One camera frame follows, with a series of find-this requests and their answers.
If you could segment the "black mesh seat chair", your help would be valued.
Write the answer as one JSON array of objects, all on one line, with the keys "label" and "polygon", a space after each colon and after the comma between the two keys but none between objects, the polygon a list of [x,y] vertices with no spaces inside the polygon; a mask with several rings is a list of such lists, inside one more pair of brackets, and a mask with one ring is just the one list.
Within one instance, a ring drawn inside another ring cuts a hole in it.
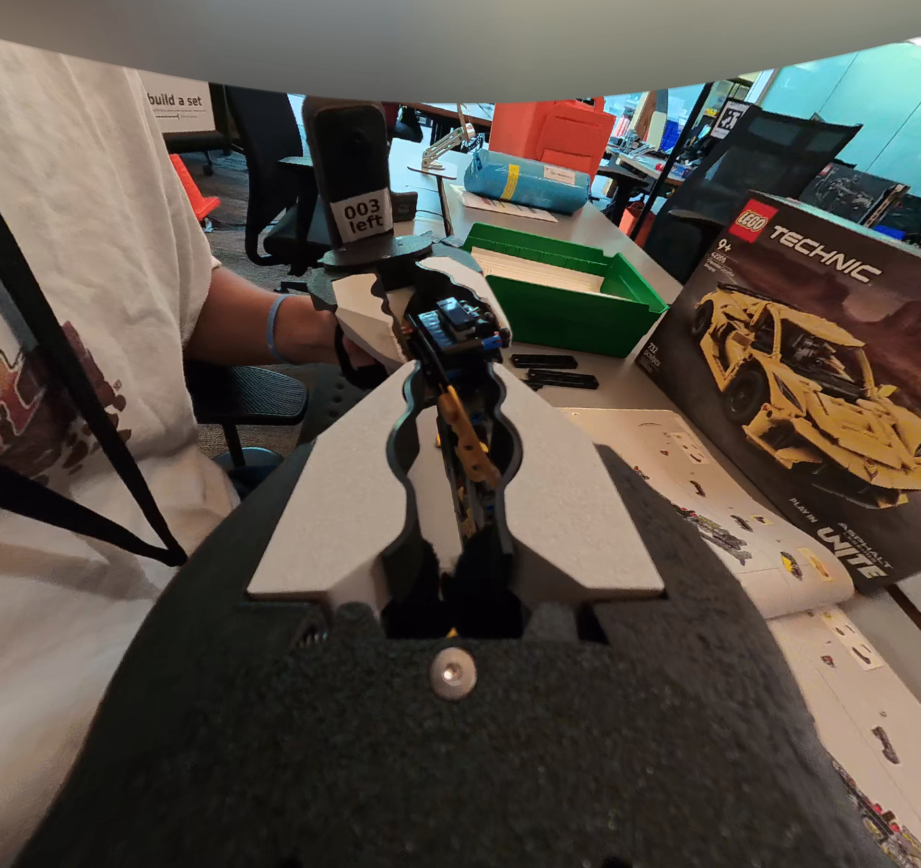
[{"label": "black mesh seat chair", "polygon": [[308,392],[298,380],[252,366],[224,367],[188,360],[185,381],[195,420],[220,427],[226,451],[214,459],[235,484],[260,483],[282,462],[263,447],[241,445],[241,426],[293,427],[308,407]]}]

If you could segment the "black office chair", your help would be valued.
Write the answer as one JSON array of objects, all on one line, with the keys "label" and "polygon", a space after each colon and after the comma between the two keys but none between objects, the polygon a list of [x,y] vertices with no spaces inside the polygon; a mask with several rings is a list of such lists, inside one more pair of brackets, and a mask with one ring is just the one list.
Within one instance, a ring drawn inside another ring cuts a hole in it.
[{"label": "black office chair", "polygon": [[286,94],[224,88],[248,169],[244,251],[302,277],[331,249],[313,163]]}]

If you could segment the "blue wrapped bundle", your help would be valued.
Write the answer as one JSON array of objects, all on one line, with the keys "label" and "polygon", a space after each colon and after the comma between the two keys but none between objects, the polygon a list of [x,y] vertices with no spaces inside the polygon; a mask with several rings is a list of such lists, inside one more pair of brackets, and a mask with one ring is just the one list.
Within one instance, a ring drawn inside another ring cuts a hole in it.
[{"label": "blue wrapped bundle", "polygon": [[587,173],[479,148],[463,175],[466,191],[480,197],[573,215],[590,201]]}]

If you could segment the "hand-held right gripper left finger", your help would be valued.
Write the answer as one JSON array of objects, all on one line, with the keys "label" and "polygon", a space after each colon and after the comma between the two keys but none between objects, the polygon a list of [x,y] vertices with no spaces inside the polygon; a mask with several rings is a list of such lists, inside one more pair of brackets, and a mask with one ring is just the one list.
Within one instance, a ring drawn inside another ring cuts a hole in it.
[{"label": "hand-held right gripper left finger", "polygon": [[316,438],[249,597],[324,606],[408,598],[425,555],[408,478],[424,394],[421,363],[410,361]]}]

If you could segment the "wooden jointed lamp arm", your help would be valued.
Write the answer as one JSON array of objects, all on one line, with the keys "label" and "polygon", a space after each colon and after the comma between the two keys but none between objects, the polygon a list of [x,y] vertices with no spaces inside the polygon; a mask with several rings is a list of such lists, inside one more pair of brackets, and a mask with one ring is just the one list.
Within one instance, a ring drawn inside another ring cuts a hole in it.
[{"label": "wooden jointed lamp arm", "polygon": [[423,152],[421,159],[422,171],[443,171],[444,165],[440,159],[445,153],[475,141],[477,137],[475,126],[469,115],[466,114],[462,103],[458,102],[456,104],[456,112],[458,125],[439,140],[432,142]]}]

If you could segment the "small black yellow lego assembly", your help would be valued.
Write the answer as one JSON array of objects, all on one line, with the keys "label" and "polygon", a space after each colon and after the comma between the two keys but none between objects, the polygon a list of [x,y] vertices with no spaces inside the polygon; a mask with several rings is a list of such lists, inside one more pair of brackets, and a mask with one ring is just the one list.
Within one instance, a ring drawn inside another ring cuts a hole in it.
[{"label": "small black yellow lego assembly", "polygon": [[501,474],[489,457],[488,447],[479,439],[464,405],[451,385],[443,386],[437,398],[440,418],[450,427],[455,439],[455,454],[468,480],[496,490]]}]

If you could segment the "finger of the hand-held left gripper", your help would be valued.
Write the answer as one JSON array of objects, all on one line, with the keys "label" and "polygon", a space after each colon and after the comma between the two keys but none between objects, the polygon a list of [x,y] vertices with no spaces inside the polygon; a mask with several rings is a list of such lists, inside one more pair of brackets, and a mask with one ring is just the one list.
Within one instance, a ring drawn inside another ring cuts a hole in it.
[{"label": "finger of the hand-held left gripper", "polygon": [[377,281],[372,273],[335,279],[331,284],[335,313],[344,337],[374,357],[386,373],[394,373],[407,362],[407,356],[386,298],[373,290]]},{"label": "finger of the hand-held left gripper", "polygon": [[488,305],[491,313],[496,318],[500,336],[505,342],[512,340],[510,322],[502,306],[499,304],[484,274],[480,272],[477,263],[470,257],[458,259],[448,254],[434,254],[418,261],[416,267],[420,270],[428,270],[430,273],[446,276],[454,286],[466,289],[478,300]]}]

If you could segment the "green plastic bin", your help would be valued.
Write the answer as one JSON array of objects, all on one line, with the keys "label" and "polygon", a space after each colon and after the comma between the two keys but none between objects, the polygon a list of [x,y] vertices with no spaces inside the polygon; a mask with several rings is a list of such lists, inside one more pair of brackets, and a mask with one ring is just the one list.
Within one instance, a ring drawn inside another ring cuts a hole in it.
[{"label": "green plastic bin", "polygon": [[462,249],[522,343],[627,357],[670,307],[620,252],[482,222]]}]

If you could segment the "framed marker sign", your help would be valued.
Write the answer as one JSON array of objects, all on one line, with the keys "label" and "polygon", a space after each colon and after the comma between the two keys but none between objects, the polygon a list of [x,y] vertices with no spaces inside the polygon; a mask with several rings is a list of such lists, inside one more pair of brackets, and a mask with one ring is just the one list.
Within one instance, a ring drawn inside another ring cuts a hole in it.
[{"label": "framed marker sign", "polygon": [[214,131],[213,101],[206,81],[139,70],[138,74],[165,137]]}]

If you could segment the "lego car set box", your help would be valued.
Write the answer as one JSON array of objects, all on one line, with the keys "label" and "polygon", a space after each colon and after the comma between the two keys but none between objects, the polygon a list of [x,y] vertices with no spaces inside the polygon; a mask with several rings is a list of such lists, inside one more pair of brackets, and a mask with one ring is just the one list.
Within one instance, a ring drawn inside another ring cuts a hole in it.
[{"label": "lego car set box", "polygon": [[638,367],[863,594],[919,575],[919,250],[751,192]]}]

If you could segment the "lego car chassis model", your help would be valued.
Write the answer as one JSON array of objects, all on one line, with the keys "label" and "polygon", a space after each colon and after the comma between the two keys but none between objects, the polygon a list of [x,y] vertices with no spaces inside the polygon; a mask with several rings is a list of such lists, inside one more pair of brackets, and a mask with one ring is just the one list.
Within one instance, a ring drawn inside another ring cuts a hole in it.
[{"label": "lego car chassis model", "polygon": [[[496,376],[506,344],[489,306],[474,298],[424,299],[415,295],[402,330],[425,377],[426,396],[435,409],[436,445],[448,480],[460,545],[496,522],[500,486],[514,455],[511,426],[501,417],[503,389]],[[456,439],[440,418],[437,398],[443,386],[457,391],[489,457],[501,474],[496,490],[468,480],[455,454]]]}]

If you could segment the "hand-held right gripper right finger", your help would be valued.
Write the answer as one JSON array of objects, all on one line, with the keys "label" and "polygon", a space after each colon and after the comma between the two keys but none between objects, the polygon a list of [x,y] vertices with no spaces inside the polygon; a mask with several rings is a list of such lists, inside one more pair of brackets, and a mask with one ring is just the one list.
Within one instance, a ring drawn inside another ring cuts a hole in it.
[{"label": "hand-held right gripper right finger", "polygon": [[520,446],[503,491],[512,591],[527,607],[661,596],[662,577],[590,437],[504,366],[494,373],[500,416]]}]

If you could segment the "person's left hand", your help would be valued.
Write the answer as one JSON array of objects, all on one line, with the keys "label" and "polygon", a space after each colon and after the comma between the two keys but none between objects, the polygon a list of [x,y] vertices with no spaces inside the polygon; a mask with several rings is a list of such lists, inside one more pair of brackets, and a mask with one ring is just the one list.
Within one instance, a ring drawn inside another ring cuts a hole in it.
[{"label": "person's left hand", "polygon": [[315,308],[306,296],[290,298],[279,312],[279,349],[293,364],[338,365],[337,327],[333,311]]}]

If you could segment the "black slanted pole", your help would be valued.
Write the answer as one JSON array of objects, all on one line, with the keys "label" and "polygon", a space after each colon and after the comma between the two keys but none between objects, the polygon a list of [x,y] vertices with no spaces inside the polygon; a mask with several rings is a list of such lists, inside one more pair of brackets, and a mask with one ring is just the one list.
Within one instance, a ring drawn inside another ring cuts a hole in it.
[{"label": "black slanted pole", "polygon": [[632,241],[638,241],[638,236],[641,233],[644,222],[646,221],[648,215],[651,212],[653,203],[656,197],[660,194],[664,185],[667,183],[668,178],[671,176],[673,167],[676,161],[678,160],[678,158],[680,157],[682,151],[684,150],[685,145],[687,144],[691,136],[691,133],[694,130],[694,127],[697,123],[697,120],[700,114],[704,110],[704,107],[707,103],[709,95],[713,89],[714,83],[715,83],[714,81],[710,81],[710,82],[705,83],[704,86],[702,87],[697,97],[697,100],[695,101],[695,104],[692,108],[692,111],[685,123],[685,126],[683,130],[681,131],[679,137],[677,138],[675,145],[673,146],[673,149],[671,150],[671,153],[663,166],[663,169],[661,170],[661,172],[659,173],[659,176],[656,178],[655,182],[653,183],[652,188],[649,194],[647,195],[644,206],[633,228],[631,229],[629,233],[629,238]]}]

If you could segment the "orange traffic cone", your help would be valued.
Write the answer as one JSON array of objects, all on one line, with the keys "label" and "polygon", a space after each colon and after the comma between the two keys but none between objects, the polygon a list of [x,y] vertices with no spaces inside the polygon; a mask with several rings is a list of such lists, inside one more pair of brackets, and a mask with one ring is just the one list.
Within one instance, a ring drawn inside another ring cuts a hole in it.
[{"label": "orange traffic cone", "polygon": [[169,160],[178,174],[178,179],[183,190],[188,197],[192,212],[199,223],[205,222],[211,217],[214,211],[221,206],[221,200],[217,196],[204,195],[198,184],[193,179],[190,171],[178,154],[171,153]]}]

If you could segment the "person's left forearm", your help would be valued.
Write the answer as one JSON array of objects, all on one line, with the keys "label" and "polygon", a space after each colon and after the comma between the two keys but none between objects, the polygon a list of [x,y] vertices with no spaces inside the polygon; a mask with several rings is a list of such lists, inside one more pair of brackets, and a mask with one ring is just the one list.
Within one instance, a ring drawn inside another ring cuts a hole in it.
[{"label": "person's left forearm", "polygon": [[275,364],[268,327],[277,300],[277,294],[215,267],[184,355],[219,366]]}]

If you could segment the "blue wristband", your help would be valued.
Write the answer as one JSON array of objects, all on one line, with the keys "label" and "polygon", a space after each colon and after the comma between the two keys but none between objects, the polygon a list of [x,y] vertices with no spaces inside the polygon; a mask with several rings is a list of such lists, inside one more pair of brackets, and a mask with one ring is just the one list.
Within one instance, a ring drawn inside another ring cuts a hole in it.
[{"label": "blue wristband", "polygon": [[293,365],[293,363],[290,359],[283,355],[282,351],[279,349],[278,320],[279,312],[281,311],[283,305],[290,298],[293,298],[292,294],[290,293],[281,293],[275,295],[270,310],[268,311],[266,323],[267,349],[276,364],[285,366]]}]

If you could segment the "orange plastic case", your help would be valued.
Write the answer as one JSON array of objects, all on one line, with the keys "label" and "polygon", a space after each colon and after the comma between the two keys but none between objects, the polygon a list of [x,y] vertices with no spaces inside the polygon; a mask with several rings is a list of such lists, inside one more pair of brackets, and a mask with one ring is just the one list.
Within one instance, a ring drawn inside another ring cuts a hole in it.
[{"label": "orange plastic case", "polygon": [[589,102],[499,102],[488,146],[508,156],[596,175],[616,118],[604,98]]}]

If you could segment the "dark car picture box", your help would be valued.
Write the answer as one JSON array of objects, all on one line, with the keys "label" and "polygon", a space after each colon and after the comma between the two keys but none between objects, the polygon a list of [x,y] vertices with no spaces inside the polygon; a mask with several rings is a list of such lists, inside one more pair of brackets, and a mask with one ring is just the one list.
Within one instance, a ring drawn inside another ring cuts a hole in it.
[{"label": "dark car picture box", "polygon": [[909,184],[833,160],[812,179],[799,200],[836,217],[875,228],[904,202],[910,189]]}]

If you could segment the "lego instruction booklet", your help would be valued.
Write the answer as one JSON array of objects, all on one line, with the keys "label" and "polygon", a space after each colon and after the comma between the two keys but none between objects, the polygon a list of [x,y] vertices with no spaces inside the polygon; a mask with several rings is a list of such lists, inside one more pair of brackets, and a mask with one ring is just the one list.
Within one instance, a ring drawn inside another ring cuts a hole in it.
[{"label": "lego instruction booklet", "polygon": [[854,585],[823,542],[753,499],[667,410],[562,408],[697,530],[785,656],[839,782],[895,866],[919,866],[919,700],[846,613]]}]

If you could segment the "printed paper sheet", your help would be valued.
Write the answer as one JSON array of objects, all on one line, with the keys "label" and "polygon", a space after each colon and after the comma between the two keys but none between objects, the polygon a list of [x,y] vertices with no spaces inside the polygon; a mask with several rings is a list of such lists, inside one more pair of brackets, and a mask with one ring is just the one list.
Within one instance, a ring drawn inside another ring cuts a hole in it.
[{"label": "printed paper sheet", "polygon": [[452,185],[450,189],[454,192],[462,205],[468,209],[494,215],[528,218],[548,223],[558,222],[557,217],[553,213],[543,209],[483,197],[457,185]]}]

